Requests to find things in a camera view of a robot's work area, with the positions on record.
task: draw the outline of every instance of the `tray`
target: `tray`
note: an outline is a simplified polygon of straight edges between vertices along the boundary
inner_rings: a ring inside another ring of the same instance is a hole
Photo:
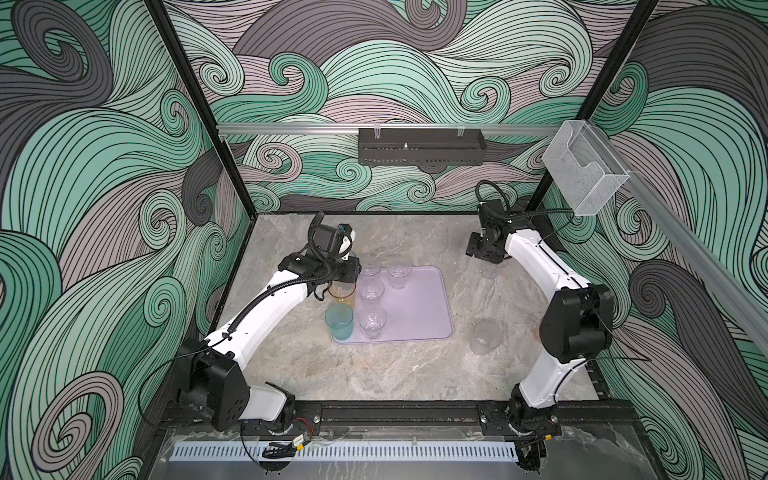
[[[386,343],[442,340],[453,335],[453,318],[448,307],[448,295],[442,281],[442,272],[436,266],[414,266],[406,288],[395,290],[389,286],[386,269],[377,277],[384,282],[381,306],[386,311],[387,323],[378,339],[369,340],[357,324],[362,309],[360,295],[355,301],[355,328],[346,340],[336,343]]]

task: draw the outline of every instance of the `teal cup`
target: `teal cup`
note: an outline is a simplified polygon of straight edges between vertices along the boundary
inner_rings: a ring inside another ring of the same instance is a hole
[[[352,307],[346,303],[334,303],[326,310],[326,325],[331,329],[331,335],[337,340],[346,340],[352,335],[355,326]]]

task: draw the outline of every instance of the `white mesh basket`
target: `white mesh basket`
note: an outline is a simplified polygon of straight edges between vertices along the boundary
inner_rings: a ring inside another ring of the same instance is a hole
[[[608,137],[584,120],[566,120],[542,160],[579,217],[597,215],[629,178]]]

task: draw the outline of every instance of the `wave pattern wallpaper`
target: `wave pattern wallpaper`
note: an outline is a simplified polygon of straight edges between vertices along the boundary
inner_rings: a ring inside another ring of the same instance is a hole
[[[214,317],[248,218],[179,85],[142,0],[0,3],[3,478],[135,478]]]
[[[768,2],[701,4],[648,22],[594,119],[768,310]],[[545,205],[564,201],[553,188]],[[618,341],[605,355],[652,359],[599,363],[670,478],[764,479],[768,360],[740,319],[628,192],[578,220],[553,247],[617,294]]]
[[[677,0],[665,8],[692,5]],[[634,1],[167,0],[219,122],[574,118]],[[363,167],[356,137],[227,139],[262,211],[474,210],[482,178],[529,196],[548,140],[489,138],[480,167]]]

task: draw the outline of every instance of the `clear plastic cup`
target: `clear plastic cup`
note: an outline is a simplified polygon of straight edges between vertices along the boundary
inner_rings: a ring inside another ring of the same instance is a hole
[[[507,260],[504,260],[501,263],[491,263],[485,260],[480,260],[480,276],[489,280],[493,280],[502,272],[506,266]]]
[[[384,282],[377,276],[367,276],[357,283],[360,297],[366,302],[375,302],[384,295]]]
[[[328,289],[331,300],[337,303],[345,303],[355,308],[355,283],[333,282]]]
[[[345,303],[332,303],[326,310],[326,325],[331,335],[337,340],[346,340],[352,335],[355,324],[355,313],[352,307]]]
[[[408,277],[413,271],[413,262],[405,257],[395,257],[388,262],[389,285],[395,290],[406,287]]]
[[[360,257],[360,266],[360,275],[362,276],[374,276],[382,271],[381,261],[373,255],[363,255]]]
[[[484,320],[472,329],[472,342],[469,349],[475,355],[488,355],[502,344],[502,331],[493,322]]]
[[[368,339],[378,339],[384,325],[386,325],[386,312],[378,302],[366,302],[357,323],[362,328],[363,335]]]

